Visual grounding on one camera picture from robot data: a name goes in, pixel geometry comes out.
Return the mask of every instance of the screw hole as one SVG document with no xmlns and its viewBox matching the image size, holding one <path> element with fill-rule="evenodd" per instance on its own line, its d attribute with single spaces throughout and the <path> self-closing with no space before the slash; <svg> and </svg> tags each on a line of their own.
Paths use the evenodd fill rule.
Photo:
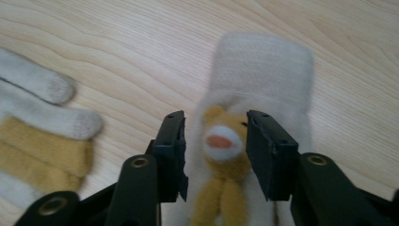
<svg viewBox="0 0 399 226">
<path fill-rule="evenodd" d="M 132 167 L 134 168 L 142 168 L 146 165 L 148 165 L 150 163 L 150 161 L 147 158 L 137 158 L 135 160 L 132 161 Z"/>
<path fill-rule="evenodd" d="M 64 197 L 53 197 L 40 207 L 39 214 L 42 216 L 50 216 L 63 209 L 67 203 L 68 200 Z"/>
<path fill-rule="evenodd" d="M 314 165 L 317 166 L 325 166 L 327 164 L 327 161 L 325 158 L 317 156 L 317 155 L 312 155 L 308 157 L 308 161 L 313 163 Z"/>
</svg>

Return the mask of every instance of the plush bear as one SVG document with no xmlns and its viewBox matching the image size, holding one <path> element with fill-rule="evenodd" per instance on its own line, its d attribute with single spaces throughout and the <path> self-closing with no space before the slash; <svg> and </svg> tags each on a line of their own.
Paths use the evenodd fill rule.
<svg viewBox="0 0 399 226">
<path fill-rule="evenodd" d="M 247 206 L 241 187 L 251 166 L 247 158 L 247 117 L 210 106 L 203 116 L 203 150 L 211 178 L 197 196 L 190 226 L 247 225 Z"/>
</svg>

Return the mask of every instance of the wood grain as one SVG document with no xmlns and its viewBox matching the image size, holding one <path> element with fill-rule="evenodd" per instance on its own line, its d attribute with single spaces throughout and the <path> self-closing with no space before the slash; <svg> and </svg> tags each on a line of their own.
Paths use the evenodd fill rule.
<svg viewBox="0 0 399 226">
<path fill-rule="evenodd" d="M 104 116 L 82 198 L 114 183 L 166 114 L 184 110 L 189 129 L 228 31 L 312 49 L 314 150 L 390 199 L 399 187 L 398 1 L 0 1 L 0 47 L 72 77 L 69 105 Z M 0 200 L 0 225 L 22 212 Z"/>
</svg>

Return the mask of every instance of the fabric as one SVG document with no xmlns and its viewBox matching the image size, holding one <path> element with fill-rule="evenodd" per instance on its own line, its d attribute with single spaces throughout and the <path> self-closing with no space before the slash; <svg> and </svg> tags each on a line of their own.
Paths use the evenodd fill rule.
<svg viewBox="0 0 399 226">
<path fill-rule="evenodd" d="M 74 93 L 72 81 L 68 77 L 5 49 L 0 49 L 0 78 L 53 104 L 69 101 Z"/>
<path fill-rule="evenodd" d="M 0 123 L 0 141 L 77 177 L 91 169 L 93 151 L 88 140 L 57 136 L 7 118 Z"/>
<path fill-rule="evenodd" d="M 311 105 L 313 58 L 311 51 L 279 37 L 253 33 L 227 34 L 217 46 L 209 90 L 187 132 L 185 171 L 190 178 L 187 203 L 165 205 L 163 225 L 187 225 L 200 188 L 210 177 L 202 159 L 202 115 L 210 105 L 246 114 L 250 109 L 270 114 L 299 143 L 301 153 L 311 152 L 307 112 Z M 267 202 L 253 172 L 243 184 L 248 225 L 273 225 L 272 202 Z M 294 225 L 286 203 L 278 203 L 280 225 Z"/>
<path fill-rule="evenodd" d="M 72 80 L 0 49 L 0 195 L 21 208 L 77 190 L 92 164 L 99 114 L 61 107 Z"/>
<path fill-rule="evenodd" d="M 0 80 L 0 121 L 7 116 L 73 139 L 89 139 L 102 127 L 101 117 L 93 111 L 51 105 Z"/>
<path fill-rule="evenodd" d="M 81 179 L 0 142 L 0 168 L 44 193 L 77 190 Z"/>
<path fill-rule="evenodd" d="M 33 201 L 44 196 L 44 192 L 32 185 L 0 170 L 0 195 L 19 208 L 26 208 Z"/>
</svg>

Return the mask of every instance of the stuffed toy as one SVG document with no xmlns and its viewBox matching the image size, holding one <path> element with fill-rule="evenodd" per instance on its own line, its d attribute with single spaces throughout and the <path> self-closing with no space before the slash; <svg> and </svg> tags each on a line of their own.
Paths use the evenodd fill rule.
<svg viewBox="0 0 399 226">
<path fill-rule="evenodd" d="M 190 226 L 215 225 L 219 213 L 229 226 L 247 223 L 246 201 L 241 186 L 250 170 L 245 152 L 247 117 L 210 106 L 204 116 L 203 150 L 212 176 L 195 204 Z"/>
<path fill-rule="evenodd" d="M 247 32 L 225 35 L 215 50 L 208 92 L 187 126 L 184 168 L 189 177 L 187 202 L 163 204 L 162 225 L 187 226 L 199 212 L 196 210 L 199 195 L 214 175 L 202 148 L 203 133 L 207 131 L 203 117 L 213 105 L 222 106 L 227 114 L 246 115 L 249 110 L 267 113 L 299 143 L 301 153 L 312 152 L 308 118 L 312 80 L 313 57 L 308 48 L 270 35 Z M 290 203 L 267 202 L 252 170 L 241 187 L 247 202 L 245 225 L 294 225 Z M 223 218 L 223 223 L 229 225 L 227 216 Z M 221 225 L 209 222 L 208 225 Z"/>
</svg>

